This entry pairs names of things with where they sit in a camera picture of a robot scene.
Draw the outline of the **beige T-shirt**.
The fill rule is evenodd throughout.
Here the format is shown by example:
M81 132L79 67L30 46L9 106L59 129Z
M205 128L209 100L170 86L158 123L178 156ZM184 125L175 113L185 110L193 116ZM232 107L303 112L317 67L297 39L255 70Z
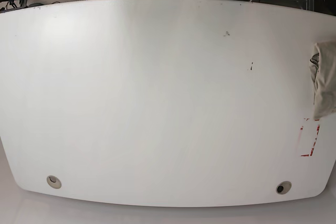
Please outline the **beige T-shirt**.
M335 113L335 41L318 42L309 68L314 89L314 120Z

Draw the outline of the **right table grommet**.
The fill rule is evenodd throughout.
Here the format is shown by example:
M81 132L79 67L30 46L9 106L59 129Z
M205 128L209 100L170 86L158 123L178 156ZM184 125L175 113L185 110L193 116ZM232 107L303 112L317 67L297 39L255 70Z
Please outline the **right table grommet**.
M277 187L276 187L276 193L280 195L286 194L292 187L292 183L289 181L284 181L281 182Z

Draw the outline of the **table grommet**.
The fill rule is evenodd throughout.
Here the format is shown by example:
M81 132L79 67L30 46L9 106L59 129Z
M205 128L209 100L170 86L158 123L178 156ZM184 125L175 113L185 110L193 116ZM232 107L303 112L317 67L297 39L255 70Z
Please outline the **table grommet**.
M60 189L61 188L61 181L55 176L48 176L47 177L47 184L54 189Z
M289 181L284 181L281 182L277 187L276 187L276 193L280 195L286 194L292 187L292 183Z

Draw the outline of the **red tape rectangle marking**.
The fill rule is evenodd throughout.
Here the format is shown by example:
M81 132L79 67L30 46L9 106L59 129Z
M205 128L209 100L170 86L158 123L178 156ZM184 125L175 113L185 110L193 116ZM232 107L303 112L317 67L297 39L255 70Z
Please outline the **red tape rectangle marking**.
M298 154L300 157L312 156L320 130L320 121L304 118L299 132Z

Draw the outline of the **left table grommet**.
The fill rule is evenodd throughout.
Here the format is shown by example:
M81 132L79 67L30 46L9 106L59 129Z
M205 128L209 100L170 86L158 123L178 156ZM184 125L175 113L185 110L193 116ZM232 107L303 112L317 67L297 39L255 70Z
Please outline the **left table grommet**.
M47 177L47 184L54 189L60 189L61 188L61 181L55 176L48 176Z

